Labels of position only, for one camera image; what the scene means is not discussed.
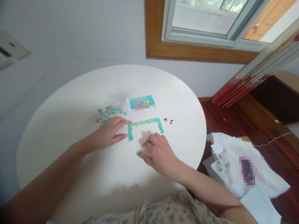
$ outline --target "red wooden floor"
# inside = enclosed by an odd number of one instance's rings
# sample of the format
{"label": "red wooden floor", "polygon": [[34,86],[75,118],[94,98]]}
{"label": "red wooden floor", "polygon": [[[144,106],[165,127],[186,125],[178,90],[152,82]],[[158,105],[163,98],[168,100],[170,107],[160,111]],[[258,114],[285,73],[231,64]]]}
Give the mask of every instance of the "red wooden floor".
{"label": "red wooden floor", "polygon": [[[217,107],[211,102],[201,102],[201,105],[206,116],[208,134],[222,132],[235,137],[248,136],[254,145],[262,145],[290,132],[287,128],[255,132],[238,114],[234,105],[230,108]],[[257,149],[269,166],[291,186],[286,193],[271,200],[274,207],[286,222],[299,223],[299,139],[290,134]],[[209,156],[211,156],[211,148],[207,143],[202,161]],[[202,162],[198,171],[207,174]]]}

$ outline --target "cable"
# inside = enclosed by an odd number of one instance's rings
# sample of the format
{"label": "cable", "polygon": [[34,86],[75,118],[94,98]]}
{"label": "cable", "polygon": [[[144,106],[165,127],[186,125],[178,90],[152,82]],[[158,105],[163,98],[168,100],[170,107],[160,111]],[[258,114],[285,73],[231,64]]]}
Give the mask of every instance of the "cable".
{"label": "cable", "polygon": [[293,132],[286,133],[286,134],[283,134],[283,135],[281,135],[281,136],[278,136],[278,137],[274,138],[272,141],[268,142],[267,144],[265,144],[265,145],[260,145],[260,146],[266,146],[266,145],[268,145],[269,143],[273,142],[275,139],[278,139],[278,138],[280,138],[280,137],[282,137],[282,136],[285,136],[285,135],[288,135],[288,134],[293,134]]}

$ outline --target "forearm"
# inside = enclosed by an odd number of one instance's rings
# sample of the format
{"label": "forearm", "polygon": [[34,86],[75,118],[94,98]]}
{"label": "forearm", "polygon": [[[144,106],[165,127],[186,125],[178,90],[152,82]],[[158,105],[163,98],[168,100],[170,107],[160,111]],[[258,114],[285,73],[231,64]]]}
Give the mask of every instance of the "forearm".
{"label": "forearm", "polygon": [[176,176],[178,183],[189,189],[197,199],[212,205],[218,213],[242,203],[228,189],[210,177],[183,164]]}
{"label": "forearm", "polygon": [[83,142],[69,147],[46,170],[0,210],[6,223],[46,223],[74,177],[85,154]]}
{"label": "forearm", "polygon": [[227,188],[184,163],[180,166],[180,172],[174,180],[189,189],[198,200],[211,205],[223,218],[236,224],[257,224],[250,212]]}

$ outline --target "red and white curtain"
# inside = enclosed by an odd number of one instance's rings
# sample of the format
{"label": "red and white curtain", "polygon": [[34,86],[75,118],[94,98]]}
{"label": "red and white curtain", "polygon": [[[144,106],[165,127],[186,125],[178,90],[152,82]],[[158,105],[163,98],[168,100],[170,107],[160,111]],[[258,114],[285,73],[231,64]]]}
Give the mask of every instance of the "red and white curtain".
{"label": "red and white curtain", "polygon": [[[295,25],[298,27],[299,22],[294,22],[289,28],[294,28]],[[294,29],[289,29],[289,32],[287,30],[225,84],[213,96],[211,102],[217,106],[230,107],[279,69],[298,58],[298,29],[295,29],[296,32]]]}

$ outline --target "white round table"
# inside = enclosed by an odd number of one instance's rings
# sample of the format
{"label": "white round table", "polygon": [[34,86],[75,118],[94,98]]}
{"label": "white round table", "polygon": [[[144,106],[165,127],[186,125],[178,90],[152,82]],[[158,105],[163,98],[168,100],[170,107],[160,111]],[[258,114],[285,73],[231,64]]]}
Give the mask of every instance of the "white round table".
{"label": "white round table", "polygon": [[[152,95],[156,109],[124,116],[140,121],[159,117],[176,156],[197,169],[206,143],[206,120],[191,89],[175,76],[149,66],[117,65],[86,73],[53,93],[36,111],[17,152],[17,177],[26,186],[72,143],[100,127],[98,109],[128,111],[126,98]],[[163,119],[173,120],[173,124]],[[128,133],[127,125],[120,130]],[[88,155],[51,220],[81,223],[104,212],[139,209],[182,189],[135,153],[150,131],[138,133]]]}

